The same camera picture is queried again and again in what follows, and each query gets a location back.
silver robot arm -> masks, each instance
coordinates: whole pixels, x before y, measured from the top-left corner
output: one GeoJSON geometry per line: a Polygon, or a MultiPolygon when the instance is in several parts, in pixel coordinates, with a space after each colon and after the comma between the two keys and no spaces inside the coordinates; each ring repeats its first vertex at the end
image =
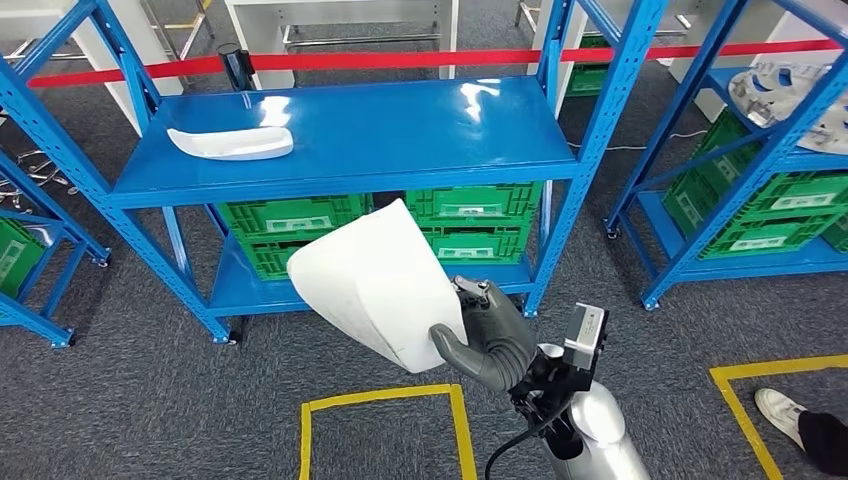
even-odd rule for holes
{"type": "Polygon", "coordinates": [[[603,349],[608,312],[578,303],[563,345],[533,345],[527,321],[490,282],[454,279],[468,346],[448,328],[430,336],[441,356],[466,376],[507,391],[528,429],[496,450],[486,465],[530,437],[539,437],[561,480],[648,480],[627,435],[624,416],[606,387],[592,380],[603,349]]]}

yellow floor tape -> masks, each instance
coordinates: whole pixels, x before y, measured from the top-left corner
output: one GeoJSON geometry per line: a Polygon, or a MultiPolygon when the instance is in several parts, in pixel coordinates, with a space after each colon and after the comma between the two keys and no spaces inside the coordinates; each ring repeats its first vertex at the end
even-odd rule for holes
{"type": "Polygon", "coordinates": [[[810,372],[823,370],[825,368],[848,368],[848,355],[831,355],[826,357],[798,358],[792,360],[776,360],[773,362],[749,363],[743,365],[729,365],[726,367],[714,367],[710,369],[710,375],[718,387],[733,416],[742,428],[742,433],[754,449],[754,454],[760,461],[763,470],[769,480],[780,480],[783,475],[774,462],[763,439],[754,428],[751,418],[736,396],[736,392],[730,386],[731,380],[740,378],[762,377],[766,375],[783,375],[787,373],[810,372]]]}
{"type": "MultiPolygon", "coordinates": [[[[203,10],[209,8],[209,5],[212,3],[212,0],[203,0],[203,10]]],[[[200,18],[200,12],[197,12],[197,15],[194,16],[194,20],[191,23],[169,23],[165,25],[165,28],[168,30],[179,30],[183,28],[194,28],[194,24],[197,23],[197,20],[200,18]]]]}
{"type": "Polygon", "coordinates": [[[468,414],[462,387],[454,384],[423,385],[419,387],[389,388],[371,392],[350,393],[335,397],[322,398],[304,403],[300,408],[300,480],[309,479],[312,461],[312,412],[331,407],[355,405],[358,403],[398,398],[422,397],[425,395],[447,394],[450,396],[453,426],[456,433],[459,468],[463,480],[477,480],[477,467],[474,464],[474,451],[471,447],[471,431],[468,427],[468,414]]]}

black cable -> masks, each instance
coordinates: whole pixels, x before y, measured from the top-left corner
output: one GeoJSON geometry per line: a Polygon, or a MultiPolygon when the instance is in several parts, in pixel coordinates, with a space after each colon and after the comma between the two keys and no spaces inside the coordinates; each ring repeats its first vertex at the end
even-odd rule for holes
{"type": "Polygon", "coordinates": [[[528,428],[527,431],[525,431],[524,433],[522,433],[522,434],[520,434],[516,437],[513,437],[510,441],[504,443],[497,450],[495,450],[495,453],[493,453],[492,456],[489,457],[489,461],[486,462],[485,480],[490,480],[489,474],[492,471],[492,465],[495,464],[495,460],[497,460],[498,457],[503,455],[504,452],[506,452],[510,448],[512,448],[512,447],[518,445],[519,443],[523,442],[524,440],[527,440],[530,437],[538,435],[539,432],[541,432],[548,425],[552,424],[554,422],[554,420],[559,418],[559,416],[562,415],[562,413],[565,411],[565,409],[568,408],[568,405],[570,403],[571,403],[571,398],[570,397],[566,398],[566,400],[564,402],[562,402],[562,405],[560,405],[559,409],[557,409],[557,411],[554,412],[551,416],[547,417],[542,423],[540,423],[540,424],[538,424],[534,427],[528,428]]]}

white sneaker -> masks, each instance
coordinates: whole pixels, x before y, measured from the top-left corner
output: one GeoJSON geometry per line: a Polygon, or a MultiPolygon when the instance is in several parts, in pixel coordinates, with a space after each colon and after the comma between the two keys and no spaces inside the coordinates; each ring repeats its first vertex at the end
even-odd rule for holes
{"type": "Polygon", "coordinates": [[[795,440],[804,450],[804,442],[801,441],[801,433],[798,431],[798,417],[801,412],[807,411],[803,405],[798,405],[791,398],[771,388],[757,390],[754,402],[772,425],[795,440]]]}

red barrier tape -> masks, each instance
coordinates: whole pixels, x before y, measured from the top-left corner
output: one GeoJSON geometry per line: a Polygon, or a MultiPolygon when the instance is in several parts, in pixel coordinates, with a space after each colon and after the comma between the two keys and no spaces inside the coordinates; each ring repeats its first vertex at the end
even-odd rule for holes
{"type": "MultiPolygon", "coordinates": [[[[691,58],[698,46],[652,47],[646,59],[691,58]]],[[[722,56],[757,55],[763,53],[839,50],[833,40],[801,40],[775,43],[738,43],[725,45],[722,56]]],[[[563,50],[563,61],[609,62],[612,48],[578,48],[563,50]]],[[[262,70],[347,70],[363,68],[427,68],[443,65],[482,66],[533,63],[539,61],[538,50],[467,50],[460,52],[401,52],[401,53],[299,53],[292,55],[250,56],[253,68],[262,70]]],[[[176,62],[149,65],[153,78],[204,75],[223,71],[218,57],[199,57],[176,62]]],[[[70,87],[123,80],[120,70],[45,75],[29,81],[30,87],[70,87]]]]}

